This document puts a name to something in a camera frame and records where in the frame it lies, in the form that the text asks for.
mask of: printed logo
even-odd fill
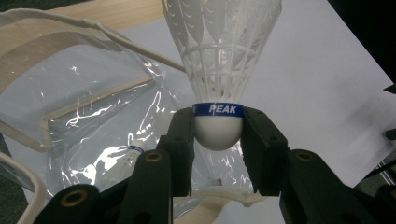
[[[201,103],[192,106],[192,112],[197,116],[225,116],[242,118],[244,107],[229,103]]]

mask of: plastic packaging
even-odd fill
[[[196,103],[182,66],[95,21],[12,10],[0,14],[0,45],[0,131],[47,154],[37,175],[49,196],[79,183],[108,188],[106,173],[134,141],[155,148],[172,113]],[[191,183],[200,196],[177,199],[174,217],[223,187],[234,200],[252,193],[238,144],[221,152],[195,144]]]

